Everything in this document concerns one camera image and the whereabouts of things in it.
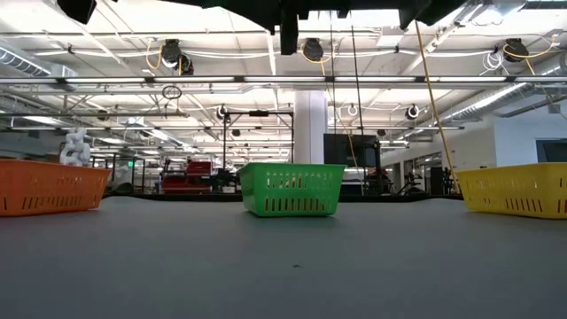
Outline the red tool cart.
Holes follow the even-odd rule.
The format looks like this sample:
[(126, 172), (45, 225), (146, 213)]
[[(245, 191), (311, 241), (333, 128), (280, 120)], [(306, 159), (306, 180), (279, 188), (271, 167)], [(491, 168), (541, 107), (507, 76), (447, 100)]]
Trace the red tool cart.
[(160, 191), (165, 194), (203, 194), (212, 191), (212, 163), (189, 159), (183, 169), (172, 169), (166, 159), (160, 173)]

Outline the long ceiling light bar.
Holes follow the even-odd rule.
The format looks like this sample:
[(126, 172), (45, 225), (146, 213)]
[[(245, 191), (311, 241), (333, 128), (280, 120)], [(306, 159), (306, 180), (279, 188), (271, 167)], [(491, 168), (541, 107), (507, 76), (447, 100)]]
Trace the long ceiling light bar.
[(512, 83), (516, 76), (159, 76), (159, 77), (69, 77), (72, 84), (142, 83)]

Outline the black monitor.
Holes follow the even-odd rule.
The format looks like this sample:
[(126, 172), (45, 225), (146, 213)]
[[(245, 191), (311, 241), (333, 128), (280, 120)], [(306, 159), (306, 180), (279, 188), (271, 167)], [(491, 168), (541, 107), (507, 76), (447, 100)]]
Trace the black monitor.
[(325, 134), (324, 163), (348, 167), (378, 167), (381, 165), (380, 145), (376, 136)]

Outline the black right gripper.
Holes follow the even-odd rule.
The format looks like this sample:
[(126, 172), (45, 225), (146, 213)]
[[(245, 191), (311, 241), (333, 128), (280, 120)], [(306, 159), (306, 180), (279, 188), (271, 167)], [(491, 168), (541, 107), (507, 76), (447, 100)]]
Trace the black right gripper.
[(297, 51), (298, 17), (307, 19), (312, 11), (398, 10), (396, 0), (160, 0), (198, 6), (203, 9), (220, 7), (238, 14), (270, 32), (280, 26), (281, 54)]

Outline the yellow plastic basket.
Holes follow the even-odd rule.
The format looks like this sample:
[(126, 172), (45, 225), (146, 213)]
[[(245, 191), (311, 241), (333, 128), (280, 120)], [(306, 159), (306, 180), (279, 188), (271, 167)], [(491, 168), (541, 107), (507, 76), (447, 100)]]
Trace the yellow plastic basket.
[(471, 211), (567, 220), (567, 162), (482, 168), (456, 176)]

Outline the orange plastic basket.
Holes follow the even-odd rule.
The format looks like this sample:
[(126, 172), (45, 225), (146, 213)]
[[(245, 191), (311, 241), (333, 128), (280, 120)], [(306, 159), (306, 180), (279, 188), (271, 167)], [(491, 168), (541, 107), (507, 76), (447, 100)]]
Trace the orange plastic basket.
[(0, 217), (95, 209), (109, 174), (101, 168), (0, 159)]

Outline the green plastic basket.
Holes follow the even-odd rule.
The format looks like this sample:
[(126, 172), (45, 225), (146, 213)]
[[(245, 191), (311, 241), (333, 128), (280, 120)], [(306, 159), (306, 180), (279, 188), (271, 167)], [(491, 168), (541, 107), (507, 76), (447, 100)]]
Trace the green plastic basket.
[(259, 217), (336, 213), (344, 165), (248, 163), (239, 171), (244, 207)]

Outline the black table frame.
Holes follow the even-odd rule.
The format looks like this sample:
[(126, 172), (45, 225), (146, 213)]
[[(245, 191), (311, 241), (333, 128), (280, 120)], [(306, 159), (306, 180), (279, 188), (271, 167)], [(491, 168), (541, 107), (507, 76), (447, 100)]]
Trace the black table frame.
[[(242, 202), (241, 194), (105, 194), (102, 199), (111, 197), (130, 197), (157, 201), (186, 202)], [(339, 203), (410, 203), (427, 199), (452, 199), (463, 201), (462, 195), (432, 196), (414, 194), (409, 196), (362, 196), (340, 195)]]

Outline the white building pillar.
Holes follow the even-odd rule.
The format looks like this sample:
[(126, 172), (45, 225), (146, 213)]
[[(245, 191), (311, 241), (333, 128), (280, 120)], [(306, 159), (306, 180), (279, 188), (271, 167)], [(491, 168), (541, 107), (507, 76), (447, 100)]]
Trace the white building pillar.
[(328, 99), (322, 90), (295, 92), (293, 161), (324, 162), (324, 134), (328, 125)]

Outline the silver ventilation duct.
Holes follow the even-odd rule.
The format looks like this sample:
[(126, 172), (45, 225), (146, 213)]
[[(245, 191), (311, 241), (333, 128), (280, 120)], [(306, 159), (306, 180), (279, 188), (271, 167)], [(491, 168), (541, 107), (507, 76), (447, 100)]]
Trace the silver ventilation duct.
[(76, 91), (77, 85), (66, 80), (78, 74), (71, 68), (40, 60), (7, 43), (0, 42), (0, 68), (20, 72), (20, 77), (0, 75), (0, 85), (48, 85), (53, 89)]
[(547, 85), (567, 83), (567, 51), (542, 62), (533, 70), (535, 75), (521, 74), (516, 77), (515, 82), (502, 88), (482, 91), (441, 114), (439, 119), (442, 123), (464, 121), (490, 113), (517, 101), (520, 97), (543, 95)]

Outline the white knobbly object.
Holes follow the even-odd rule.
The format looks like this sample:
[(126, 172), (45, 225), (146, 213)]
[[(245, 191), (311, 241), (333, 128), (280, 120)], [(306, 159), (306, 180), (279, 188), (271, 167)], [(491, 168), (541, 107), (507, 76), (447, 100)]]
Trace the white knobbly object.
[(59, 154), (59, 163), (69, 166), (85, 167), (89, 164), (90, 147), (84, 142), (86, 128), (72, 128), (66, 134), (65, 145)]

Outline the black metal frame rig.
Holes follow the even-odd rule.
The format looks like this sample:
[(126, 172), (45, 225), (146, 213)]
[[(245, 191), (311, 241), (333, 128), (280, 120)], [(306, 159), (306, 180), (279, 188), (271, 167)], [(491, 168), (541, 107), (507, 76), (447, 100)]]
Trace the black metal frame rig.
[[(227, 124), (227, 119), (231, 115), (236, 115), (236, 118), (230, 122), (231, 124), (235, 124), (242, 115), (247, 115), (249, 117), (258, 117), (258, 118), (275, 115), (291, 131), (291, 147), (294, 147), (295, 145), (294, 111), (251, 110), (247, 112), (231, 112), (228, 109), (222, 107), (218, 111), (218, 114), (221, 116), (221, 122), (222, 122), (222, 168), (226, 167), (227, 130), (229, 128)], [(291, 123), (286, 122), (282, 118), (283, 115), (290, 116)]]

